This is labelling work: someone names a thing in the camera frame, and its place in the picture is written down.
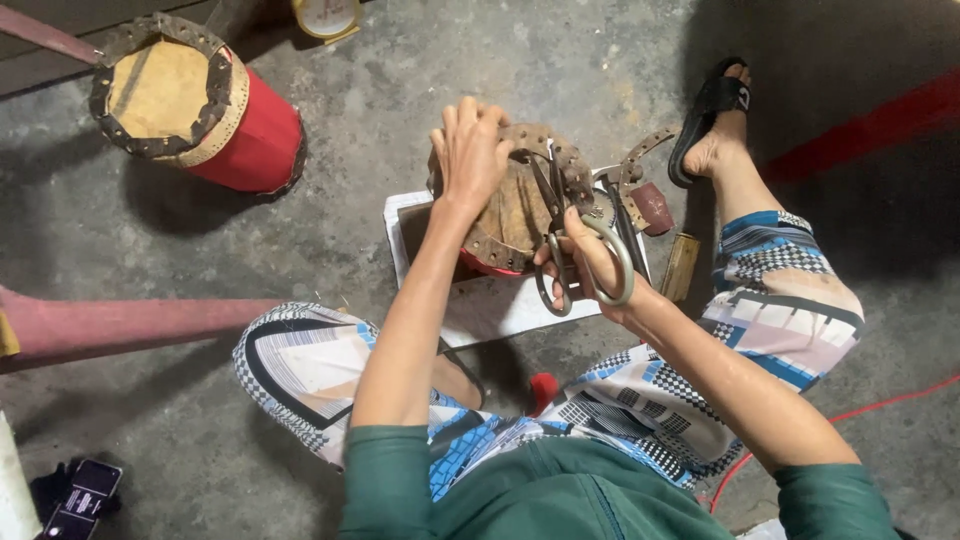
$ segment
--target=scissors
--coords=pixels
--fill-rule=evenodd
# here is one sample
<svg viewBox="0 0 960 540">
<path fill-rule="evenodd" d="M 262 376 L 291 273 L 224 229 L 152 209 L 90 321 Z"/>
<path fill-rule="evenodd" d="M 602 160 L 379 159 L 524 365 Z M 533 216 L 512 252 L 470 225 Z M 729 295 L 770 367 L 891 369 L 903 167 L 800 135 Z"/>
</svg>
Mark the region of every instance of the scissors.
<svg viewBox="0 0 960 540">
<path fill-rule="evenodd" d="M 564 301 L 563 307 L 560 309 L 553 307 L 553 300 L 551 300 L 550 295 L 547 294 L 546 284 L 543 282 L 542 266 L 536 265 L 534 267 L 534 274 L 537 281 L 537 291 L 540 293 L 540 299 L 543 301 L 543 305 L 554 315 L 566 317 L 573 307 L 573 304 L 570 301 L 570 286 L 569 280 L 566 277 L 566 260 L 564 258 L 564 252 L 560 248 L 560 241 L 557 239 L 558 236 L 564 235 L 564 210 L 566 210 L 563 196 L 564 173 L 560 170 L 557 161 L 553 159 L 552 140 L 547 141 L 547 148 L 550 153 L 550 159 L 548 160 L 550 163 L 549 180 L 543 176 L 543 171 L 540 170 L 540 166 L 537 164 L 533 153 L 527 152 L 530 165 L 534 171 L 534 177 L 537 179 L 537 187 L 540 189 L 540 196 L 543 198 L 543 202 L 546 204 L 547 211 L 550 214 L 551 221 L 549 233 L 546 236 L 546 243 L 550 246 L 550 254 L 553 256 L 553 261 L 557 265 L 557 281 L 560 283 L 560 289 L 562 291 L 561 298 Z M 593 290 L 596 291 L 597 299 L 608 306 L 623 306 L 630 300 L 630 296 L 634 293 L 634 264 L 630 251 L 624 245 L 623 240 L 600 220 L 589 215 L 581 215 L 580 221 L 589 229 L 600 234 L 602 239 L 613 247 L 613 252 L 616 254 L 616 257 L 620 259 L 620 268 L 623 272 L 621 276 L 623 292 L 620 293 L 620 296 L 614 298 L 597 282 L 592 270 L 590 270 L 589 264 L 586 265 L 587 274 L 590 282 L 593 284 Z"/>
</svg>

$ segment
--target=patterned pants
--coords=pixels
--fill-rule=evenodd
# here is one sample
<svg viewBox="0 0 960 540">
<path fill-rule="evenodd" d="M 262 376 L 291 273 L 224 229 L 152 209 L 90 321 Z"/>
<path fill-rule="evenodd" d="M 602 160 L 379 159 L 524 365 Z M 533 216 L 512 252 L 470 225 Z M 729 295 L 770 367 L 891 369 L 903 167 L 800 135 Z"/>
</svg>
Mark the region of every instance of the patterned pants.
<svg viewBox="0 0 960 540">
<path fill-rule="evenodd" d="M 797 391 L 836 365 L 863 327 L 860 304 L 834 275 L 809 224 L 786 212 L 756 212 L 725 226 L 713 278 L 718 292 L 699 325 Z M 353 395 L 376 336 L 374 325 L 351 315 L 291 303 L 254 321 L 233 359 L 260 406 L 340 466 Z M 722 473 L 743 446 L 647 344 L 594 366 L 536 419 L 467 409 L 434 390 L 428 433 L 434 500 L 477 464 L 540 437 L 593 439 L 684 488 Z"/>
</svg>

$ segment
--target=hand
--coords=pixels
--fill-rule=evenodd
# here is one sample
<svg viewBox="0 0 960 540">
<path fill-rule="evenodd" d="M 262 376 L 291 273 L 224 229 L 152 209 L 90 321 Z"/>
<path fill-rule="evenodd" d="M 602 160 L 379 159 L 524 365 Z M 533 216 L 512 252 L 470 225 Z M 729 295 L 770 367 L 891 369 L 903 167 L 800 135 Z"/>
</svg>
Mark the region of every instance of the hand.
<svg viewBox="0 0 960 540">
<path fill-rule="evenodd" d="M 444 176 L 437 203 L 446 215 L 473 223 L 487 205 L 514 149 L 512 141 L 500 141 L 498 135 L 498 128 L 508 125 L 503 109 L 478 107 L 472 97 L 461 99 L 459 109 L 444 108 L 444 128 L 430 132 L 430 140 Z"/>
<path fill-rule="evenodd" d="M 592 230 L 580 221 L 580 214 L 575 207 L 566 209 L 564 213 L 564 230 L 566 236 L 558 238 L 561 250 L 569 255 L 573 255 L 574 265 L 576 267 L 576 276 L 570 276 L 567 273 L 568 284 L 575 282 L 580 284 L 583 295 L 596 301 L 596 290 L 587 272 L 587 265 L 593 273 L 593 277 L 604 288 L 607 293 L 616 298 L 623 291 L 622 274 L 623 269 L 620 261 L 613 252 L 597 238 Z M 550 246 L 543 244 L 534 255 L 534 264 L 543 266 L 543 273 L 553 278 L 553 307 L 560 309 L 564 306 L 563 291 L 558 280 L 559 270 L 555 261 L 551 260 Z M 632 312 L 636 301 L 657 293 L 651 288 L 650 283 L 644 280 L 637 272 L 628 278 L 634 280 L 634 294 L 630 297 L 630 302 L 623 306 L 612 307 L 599 302 L 600 312 L 605 317 L 619 325 L 624 324 L 626 317 Z"/>
</svg>

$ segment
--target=green shirt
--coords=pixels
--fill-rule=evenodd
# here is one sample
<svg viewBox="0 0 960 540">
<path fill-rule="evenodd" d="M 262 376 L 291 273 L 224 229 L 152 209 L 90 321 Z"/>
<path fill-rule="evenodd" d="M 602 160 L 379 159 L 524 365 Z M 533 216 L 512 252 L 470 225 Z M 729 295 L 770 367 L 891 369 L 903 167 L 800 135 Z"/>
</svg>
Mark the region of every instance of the green shirt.
<svg viewBox="0 0 960 540">
<path fill-rule="evenodd" d="M 611 540 L 731 538 L 687 491 L 599 442 L 546 437 L 492 457 L 436 503 L 426 427 L 348 434 L 340 537 Z M 861 465 L 786 467 L 780 521 L 793 539 L 898 540 Z"/>
</svg>

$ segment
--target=red wire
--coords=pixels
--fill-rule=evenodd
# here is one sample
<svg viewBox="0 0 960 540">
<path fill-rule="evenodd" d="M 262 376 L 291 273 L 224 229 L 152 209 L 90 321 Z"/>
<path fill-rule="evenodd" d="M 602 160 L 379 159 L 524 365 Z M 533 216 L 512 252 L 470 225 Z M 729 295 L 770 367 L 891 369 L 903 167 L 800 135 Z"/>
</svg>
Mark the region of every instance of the red wire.
<svg viewBox="0 0 960 540">
<path fill-rule="evenodd" d="M 852 411 L 850 411 L 850 412 L 845 412 L 845 413 L 843 413 L 843 414 L 839 414 L 839 415 L 837 415 L 837 416 L 834 416 L 833 418 L 830 418 L 830 423 L 832 424 L 832 423 L 834 423 L 834 422 L 839 422 L 839 421 L 841 421 L 841 420 L 846 420 L 846 419 L 851 418 L 851 417 L 853 417 L 853 416 L 856 416 L 856 415 L 858 415 L 858 414 L 863 414 L 864 412 L 867 412 L 867 411 L 869 411 L 869 410 L 874 410 L 874 409 L 877 409 L 877 408 L 881 408 L 881 407 L 883 407 L 883 406 L 887 406 L 887 405 L 889 405 L 889 404 L 894 404 L 894 403 L 896 403 L 896 402 L 901 402 L 901 401 L 903 401 L 903 400 L 911 400 L 911 399 L 913 399 L 913 398 L 919 398 L 919 397 L 921 397 L 921 396 L 925 396 L 925 395 L 927 395 L 927 394 L 929 394 L 929 393 L 931 393 L 931 392 L 935 392 L 935 391 L 943 388 L 944 386 L 947 386 L 948 384 L 957 382 L 958 380 L 960 380 L 960 375 L 954 375 L 953 377 L 951 377 L 951 378 L 949 378 L 949 379 L 947 379 L 947 380 L 943 380 L 943 381 L 941 381 L 941 382 L 937 382 L 936 384 L 934 384 L 933 386 L 930 386 L 930 387 L 927 388 L 926 390 L 921 390 L 921 391 L 919 391 L 919 392 L 911 392 L 911 393 L 909 393 L 909 394 L 902 394 L 902 395 L 900 395 L 900 396 L 897 396 L 896 398 L 890 398 L 889 400 L 883 400 L 882 402 L 876 402 L 875 404 L 872 404 L 872 405 L 862 406 L 862 407 L 860 407 L 860 408 L 858 408 L 858 409 L 855 409 L 855 410 L 852 410 Z M 733 466 L 730 468 L 730 470 L 727 471 L 727 474 L 723 476 L 723 479 L 720 480 L 720 485 L 717 486 L 717 492 L 713 495 L 713 499 L 710 501 L 710 513 L 711 513 L 711 514 L 712 514 L 714 511 L 716 511 L 716 509 L 717 509 L 717 504 L 718 504 L 718 502 L 720 501 L 720 494 L 722 494 L 724 488 L 727 487 L 727 483 L 730 481 L 731 478 L 733 478 L 733 475 L 736 474 L 736 472 L 739 471 L 741 467 L 743 467 L 744 463 L 746 463 L 746 462 L 747 462 L 751 457 L 753 457 L 753 456 L 754 456 L 753 454 L 746 454 L 746 455 L 744 455 L 743 457 L 741 457 L 740 459 L 738 459 L 738 460 L 736 461 L 736 463 L 734 463 Z"/>
</svg>

